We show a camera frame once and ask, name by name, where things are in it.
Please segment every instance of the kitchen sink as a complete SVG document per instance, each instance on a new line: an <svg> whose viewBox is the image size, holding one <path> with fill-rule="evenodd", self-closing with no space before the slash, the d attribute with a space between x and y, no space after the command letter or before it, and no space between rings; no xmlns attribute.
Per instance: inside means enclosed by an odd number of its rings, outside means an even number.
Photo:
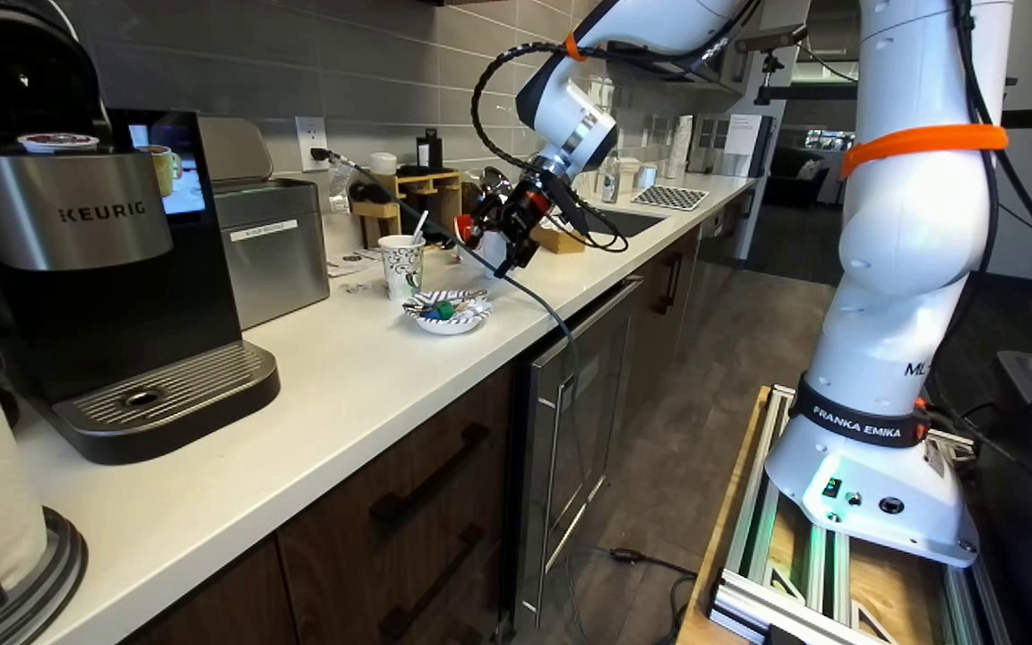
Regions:
<svg viewBox="0 0 1032 645"><path fill-rule="evenodd" d="M634 214L634 210L597 210L588 219L588 227L593 232L611 232L609 227L615 227L619 235L637 235L637 232L652 231L656 224L662 224L662 219Z"/></svg>

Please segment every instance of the white robotic arm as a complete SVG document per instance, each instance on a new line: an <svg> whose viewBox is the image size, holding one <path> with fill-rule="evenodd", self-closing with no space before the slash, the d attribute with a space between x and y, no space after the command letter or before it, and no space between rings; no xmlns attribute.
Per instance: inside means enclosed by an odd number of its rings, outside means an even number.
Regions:
<svg viewBox="0 0 1032 645"><path fill-rule="evenodd" d="M950 455L925 440L918 398L967 273L984 246L987 166L999 128L975 124L978 78L999 114L1009 0L863 0L863 166L844 188L843 283L766 477L828 532L967 566L978 556ZM740 0L604 0L562 52L634 44L652 55L709 46ZM545 140L538 173L574 181L603 163L615 123L597 114L556 55L518 93Z"/></svg>

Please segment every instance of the white countertop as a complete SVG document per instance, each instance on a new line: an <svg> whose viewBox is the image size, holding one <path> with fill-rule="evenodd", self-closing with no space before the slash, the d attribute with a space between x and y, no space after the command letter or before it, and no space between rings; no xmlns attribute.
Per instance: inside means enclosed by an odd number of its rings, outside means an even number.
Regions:
<svg viewBox="0 0 1032 645"><path fill-rule="evenodd" d="M748 188L686 183L709 189L707 206L631 235L625 256L538 250L508 277L574 314ZM333 281L329 300L246 333L275 354L279 398L177 452L94 465L48 427L21 427L42 507L88 546L83 588L42 642L126 638L549 330L549 311L508 283L476 333L428 338L373 292Z"/></svg>

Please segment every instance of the coffee maker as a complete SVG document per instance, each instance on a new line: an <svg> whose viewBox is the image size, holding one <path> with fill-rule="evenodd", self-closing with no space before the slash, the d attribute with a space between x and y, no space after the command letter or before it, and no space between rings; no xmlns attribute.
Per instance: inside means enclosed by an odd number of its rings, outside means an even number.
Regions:
<svg viewBox="0 0 1032 645"><path fill-rule="evenodd" d="M198 114L109 111L53 4L0 0L0 394L132 461L279 394L240 338Z"/></svg>

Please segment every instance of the floor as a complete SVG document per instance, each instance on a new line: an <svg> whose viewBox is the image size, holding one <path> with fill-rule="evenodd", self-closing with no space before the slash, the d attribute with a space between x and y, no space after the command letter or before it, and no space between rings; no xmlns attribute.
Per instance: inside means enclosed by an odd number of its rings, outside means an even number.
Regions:
<svg viewBox="0 0 1032 645"><path fill-rule="evenodd" d="M686 596L720 507L738 434L760 384L795 384L838 283L838 210L766 209L748 264L707 262L702 307L677 353L667 398L622 440L557 590L515 645L662 645ZM1032 349L1032 283L971 281L938 353L930 391L956 405L997 398L993 353ZM615 562L634 548L649 562Z"/></svg>

